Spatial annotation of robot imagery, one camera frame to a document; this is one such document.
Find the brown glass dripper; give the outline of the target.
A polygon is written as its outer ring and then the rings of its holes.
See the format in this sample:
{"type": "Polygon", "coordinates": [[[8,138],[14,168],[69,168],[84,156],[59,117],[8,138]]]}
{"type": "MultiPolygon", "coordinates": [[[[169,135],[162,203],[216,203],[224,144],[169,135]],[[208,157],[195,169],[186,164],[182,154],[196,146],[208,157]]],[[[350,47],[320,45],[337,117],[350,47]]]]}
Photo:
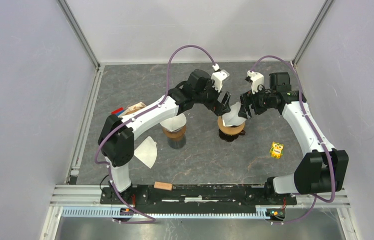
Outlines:
{"type": "Polygon", "coordinates": [[[245,135],[245,131],[242,130],[241,132],[239,132],[238,134],[234,134],[234,135],[229,135],[229,134],[226,134],[224,133],[223,131],[219,130],[219,138],[226,141],[226,142],[233,142],[234,140],[236,140],[239,136],[244,136],[245,135]]]}

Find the white paper coffee filter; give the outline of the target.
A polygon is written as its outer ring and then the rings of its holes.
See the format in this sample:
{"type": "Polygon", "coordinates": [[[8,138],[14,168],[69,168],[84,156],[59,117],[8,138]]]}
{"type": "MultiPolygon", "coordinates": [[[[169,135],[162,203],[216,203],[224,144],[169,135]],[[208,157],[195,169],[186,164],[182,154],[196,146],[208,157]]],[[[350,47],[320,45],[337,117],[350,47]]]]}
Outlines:
{"type": "Polygon", "coordinates": [[[186,117],[183,113],[170,117],[160,122],[160,125],[169,132],[177,132],[186,125],[186,117]]]}

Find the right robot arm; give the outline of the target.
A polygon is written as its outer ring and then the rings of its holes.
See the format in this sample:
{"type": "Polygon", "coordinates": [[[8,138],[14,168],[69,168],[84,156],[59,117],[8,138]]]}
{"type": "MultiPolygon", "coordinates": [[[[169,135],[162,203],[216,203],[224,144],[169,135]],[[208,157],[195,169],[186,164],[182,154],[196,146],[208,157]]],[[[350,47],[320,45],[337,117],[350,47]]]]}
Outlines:
{"type": "Polygon", "coordinates": [[[342,189],[348,165],[348,154],[338,150],[321,133],[313,119],[304,95],[293,90],[287,72],[270,74],[270,84],[264,87],[264,77],[248,71],[246,81],[251,90],[240,96],[239,116],[250,118],[269,109],[278,110],[293,130],[303,153],[294,173],[271,177],[264,189],[264,199],[276,204],[284,194],[315,195],[336,193],[342,189]]]}

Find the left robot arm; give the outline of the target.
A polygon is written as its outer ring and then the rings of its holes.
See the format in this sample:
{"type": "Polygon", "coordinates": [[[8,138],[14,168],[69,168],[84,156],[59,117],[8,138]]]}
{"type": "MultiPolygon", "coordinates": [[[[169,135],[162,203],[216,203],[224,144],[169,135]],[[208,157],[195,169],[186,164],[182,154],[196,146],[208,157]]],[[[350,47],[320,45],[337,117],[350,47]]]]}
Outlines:
{"type": "Polygon", "coordinates": [[[109,169],[113,198],[120,204],[127,203],[132,197],[128,162],[134,156],[134,141],[148,129],[160,122],[176,117],[203,104],[216,116],[230,111],[230,93],[218,101],[223,82],[229,77],[225,70],[212,74],[196,69],[186,81],[182,81],[168,93],[141,110],[119,117],[112,114],[106,118],[98,139],[97,154],[105,157],[103,161],[109,169]]]}

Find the coffee filter box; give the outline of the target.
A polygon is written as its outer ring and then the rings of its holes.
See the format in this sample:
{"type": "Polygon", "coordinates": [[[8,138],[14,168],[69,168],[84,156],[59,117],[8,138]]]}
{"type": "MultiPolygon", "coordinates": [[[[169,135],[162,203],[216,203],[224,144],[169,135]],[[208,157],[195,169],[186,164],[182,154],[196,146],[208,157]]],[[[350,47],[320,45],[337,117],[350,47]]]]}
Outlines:
{"type": "Polygon", "coordinates": [[[141,110],[145,107],[146,107],[146,105],[143,102],[136,103],[132,106],[127,107],[119,116],[122,117],[122,116],[125,116],[125,115],[132,114],[132,113],[134,113],[136,111],[139,111],[139,110],[141,110]]]}

